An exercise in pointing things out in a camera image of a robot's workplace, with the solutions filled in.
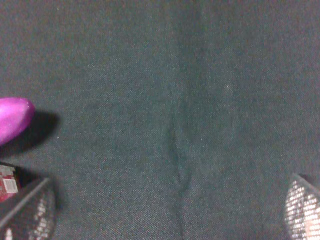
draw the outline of purple object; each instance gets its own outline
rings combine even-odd
[[[34,105],[26,98],[0,98],[0,145],[23,132],[34,113]]]

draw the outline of felt surface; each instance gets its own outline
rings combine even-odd
[[[0,160],[52,177],[54,240],[287,239],[319,164],[319,3],[8,1]]]

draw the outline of purple egg-shaped object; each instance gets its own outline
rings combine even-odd
[[[23,132],[34,113],[34,105],[26,98],[0,98],[0,145]]]

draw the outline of red package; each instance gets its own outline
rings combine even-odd
[[[15,168],[0,165],[0,203],[18,192],[18,183],[15,178]]]

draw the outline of red box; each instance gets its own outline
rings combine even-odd
[[[19,191],[15,177],[15,168],[0,164],[0,203],[12,197]]]

